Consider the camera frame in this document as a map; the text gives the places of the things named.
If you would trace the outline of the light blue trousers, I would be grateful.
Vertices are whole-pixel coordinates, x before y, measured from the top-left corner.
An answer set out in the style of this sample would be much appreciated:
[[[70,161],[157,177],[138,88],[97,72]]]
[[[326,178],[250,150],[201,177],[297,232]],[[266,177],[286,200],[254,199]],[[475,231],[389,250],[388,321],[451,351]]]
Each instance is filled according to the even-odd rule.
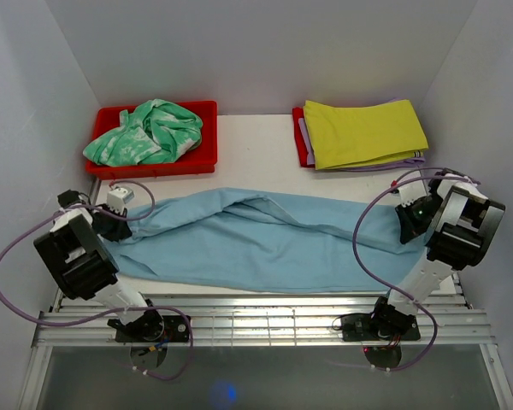
[[[425,250],[399,242],[391,206],[233,188],[135,208],[128,226],[106,244],[122,274],[256,292],[382,291]]]

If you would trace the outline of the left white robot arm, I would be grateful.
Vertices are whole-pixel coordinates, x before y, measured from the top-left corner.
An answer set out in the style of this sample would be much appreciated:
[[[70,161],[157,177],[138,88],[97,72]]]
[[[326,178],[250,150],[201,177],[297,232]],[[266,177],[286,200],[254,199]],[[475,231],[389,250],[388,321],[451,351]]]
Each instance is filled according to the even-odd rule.
[[[64,213],[54,218],[49,232],[33,244],[67,298],[117,308],[117,317],[108,325],[129,341],[152,343],[164,338],[164,319],[149,309],[150,300],[119,279],[120,269],[103,243],[105,239],[119,241],[132,235],[124,219],[133,198],[131,189],[115,187],[107,201],[93,210],[86,208],[91,204],[88,196],[66,190],[57,197]]]

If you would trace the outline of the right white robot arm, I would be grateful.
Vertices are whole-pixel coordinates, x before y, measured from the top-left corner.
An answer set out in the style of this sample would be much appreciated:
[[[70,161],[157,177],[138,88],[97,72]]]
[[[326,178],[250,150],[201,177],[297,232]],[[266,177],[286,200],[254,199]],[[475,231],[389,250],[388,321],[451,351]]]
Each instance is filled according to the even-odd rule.
[[[416,304],[452,274],[480,264],[505,212],[469,176],[449,168],[435,173],[426,196],[416,198],[406,187],[398,193],[400,243],[422,237],[425,250],[403,281],[375,303],[369,329],[379,339],[416,332]]]

